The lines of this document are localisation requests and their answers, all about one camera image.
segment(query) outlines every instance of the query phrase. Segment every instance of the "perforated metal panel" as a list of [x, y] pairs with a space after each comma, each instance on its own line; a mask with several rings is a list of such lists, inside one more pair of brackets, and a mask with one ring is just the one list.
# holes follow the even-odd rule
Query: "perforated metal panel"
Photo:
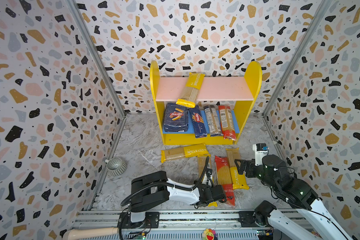
[[[201, 240], [203, 231], [180, 231], [180, 230], [151, 230], [150, 233], [147, 234], [146, 239], [187, 239], [187, 240]], [[218, 234], [217, 238], [219, 240], [258, 240], [256, 230], [217, 230]], [[125, 235], [123, 234], [124, 239], [128, 239], [133, 237], [134, 235]], [[96, 237], [96, 238], [86, 238], [86, 240], [115, 240], [119, 239], [119, 235], [110, 235], [104, 237]]]

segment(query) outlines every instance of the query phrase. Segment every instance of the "terrazzo wallpaper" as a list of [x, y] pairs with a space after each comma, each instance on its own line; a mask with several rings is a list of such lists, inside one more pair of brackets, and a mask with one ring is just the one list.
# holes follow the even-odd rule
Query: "terrazzo wallpaper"
[[162, 76], [194, 71], [243, 76], [257, 60], [263, 83], [252, 111], [261, 113], [320, 2], [77, 0], [77, 5], [127, 113], [155, 111], [152, 60]]
[[61, 239], [119, 119], [63, 1], [0, 1], [0, 240]]
[[298, 177], [360, 239], [360, 1], [333, 1], [266, 119]]

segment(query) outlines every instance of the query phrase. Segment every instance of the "blue pasta box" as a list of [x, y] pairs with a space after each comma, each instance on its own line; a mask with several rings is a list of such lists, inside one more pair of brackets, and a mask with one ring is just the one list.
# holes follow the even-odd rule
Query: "blue pasta box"
[[187, 108], [175, 103], [167, 103], [163, 128], [165, 132], [186, 132], [188, 130]]
[[191, 119], [193, 124], [193, 130], [195, 131], [195, 137], [206, 137], [206, 128], [204, 125], [204, 120], [200, 112], [200, 108], [196, 105], [194, 108], [189, 109], [191, 113]]

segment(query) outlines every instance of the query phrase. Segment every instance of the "cup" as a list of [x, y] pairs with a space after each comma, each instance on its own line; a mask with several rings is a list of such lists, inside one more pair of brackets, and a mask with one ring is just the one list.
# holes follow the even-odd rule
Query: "cup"
[[125, 161], [121, 160], [118, 157], [114, 157], [110, 160], [106, 159], [106, 167], [110, 175], [119, 176], [121, 175], [127, 168], [127, 164]]

